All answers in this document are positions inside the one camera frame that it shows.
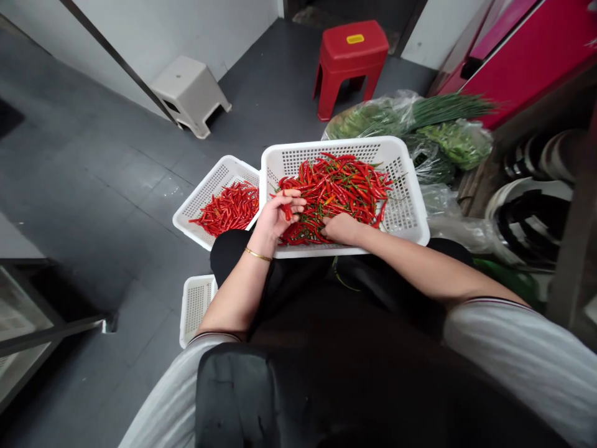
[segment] gray sleeve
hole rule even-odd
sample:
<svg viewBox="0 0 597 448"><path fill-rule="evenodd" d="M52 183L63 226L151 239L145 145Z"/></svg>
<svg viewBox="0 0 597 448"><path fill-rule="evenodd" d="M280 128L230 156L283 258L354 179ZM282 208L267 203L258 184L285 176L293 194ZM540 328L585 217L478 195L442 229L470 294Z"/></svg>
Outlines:
<svg viewBox="0 0 597 448"><path fill-rule="evenodd" d="M223 342L239 342L226 334L203 334L176 357L131 423L120 448L186 448L195 446L197 368L205 352Z"/></svg>
<svg viewBox="0 0 597 448"><path fill-rule="evenodd" d="M597 355L569 331L522 305L475 299L449 313L444 343L572 446L597 446Z"/></svg>

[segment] striped sleeve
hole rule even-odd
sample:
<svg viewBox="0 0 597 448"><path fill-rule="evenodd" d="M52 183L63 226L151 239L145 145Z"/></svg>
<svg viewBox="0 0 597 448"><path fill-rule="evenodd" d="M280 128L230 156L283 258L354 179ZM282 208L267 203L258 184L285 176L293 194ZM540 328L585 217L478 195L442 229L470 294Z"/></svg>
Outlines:
<svg viewBox="0 0 597 448"><path fill-rule="evenodd" d="M597 355L526 306L478 298L454 308L444 343L514 393L574 447L597 446Z"/></svg>

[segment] red plastic stool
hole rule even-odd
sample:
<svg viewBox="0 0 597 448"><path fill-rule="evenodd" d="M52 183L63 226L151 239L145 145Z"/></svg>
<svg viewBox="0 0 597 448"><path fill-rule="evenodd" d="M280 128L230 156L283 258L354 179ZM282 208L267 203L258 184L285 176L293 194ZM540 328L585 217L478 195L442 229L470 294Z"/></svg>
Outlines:
<svg viewBox="0 0 597 448"><path fill-rule="evenodd" d="M360 90L368 77L364 101L373 97L389 48L386 33L376 21L342 25L323 32L313 91L313 98L321 91L317 112L321 121L331 119L344 80L350 79L351 86Z"/></svg>

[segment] white wall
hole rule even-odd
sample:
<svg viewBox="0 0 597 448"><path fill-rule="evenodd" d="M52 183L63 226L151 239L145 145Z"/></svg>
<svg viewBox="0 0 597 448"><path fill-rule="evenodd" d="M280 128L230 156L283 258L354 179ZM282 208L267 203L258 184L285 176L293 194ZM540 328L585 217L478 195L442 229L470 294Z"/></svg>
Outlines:
<svg viewBox="0 0 597 448"><path fill-rule="evenodd" d="M60 1L1 0L0 13L56 59L165 118Z"/></svg>
<svg viewBox="0 0 597 448"><path fill-rule="evenodd" d="M43 254L29 242L0 213L0 258L44 258Z"/></svg>
<svg viewBox="0 0 597 448"><path fill-rule="evenodd" d="M439 70L485 0L428 0L402 57Z"/></svg>
<svg viewBox="0 0 597 448"><path fill-rule="evenodd" d="M278 17L284 18L284 0L277 0L278 3Z"/></svg>
<svg viewBox="0 0 597 448"><path fill-rule="evenodd" d="M277 0L75 0L147 83L179 55L219 80L277 19Z"/></svg>

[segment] green vegetable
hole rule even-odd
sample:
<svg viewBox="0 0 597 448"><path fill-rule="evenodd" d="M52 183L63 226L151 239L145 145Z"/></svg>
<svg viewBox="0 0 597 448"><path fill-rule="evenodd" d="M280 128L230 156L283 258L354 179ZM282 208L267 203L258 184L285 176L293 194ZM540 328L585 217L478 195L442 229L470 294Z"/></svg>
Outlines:
<svg viewBox="0 0 597 448"><path fill-rule="evenodd" d="M452 121L458 118L475 118L487 115L496 108L481 95L461 95L449 93L417 101L412 107L415 123L409 127L413 131L429 124Z"/></svg>
<svg viewBox="0 0 597 448"><path fill-rule="evenodd" d="M456 167L435 141L419 134L405 135L402 140L409 149L421 185L448 184L454 179Z"/></svg>
<svg viewBox="0 0 597 448"><path fill-rule="evenodd" d="M419 98L414 92L399 91L397 98L385 96L350 108L336 115L325 135L343 138L402 137L417 128L457 118L473 118L490 113L495 105L480 95L450 93Z"/></svg>
<svg viewBox="0 0 597 448"><path fill-rule="evenodd" d="M446 156L460 169L470 170L483 162L491 152L493 139L481 123L459 119L426 126L417 131L438 143Z"/></svg>

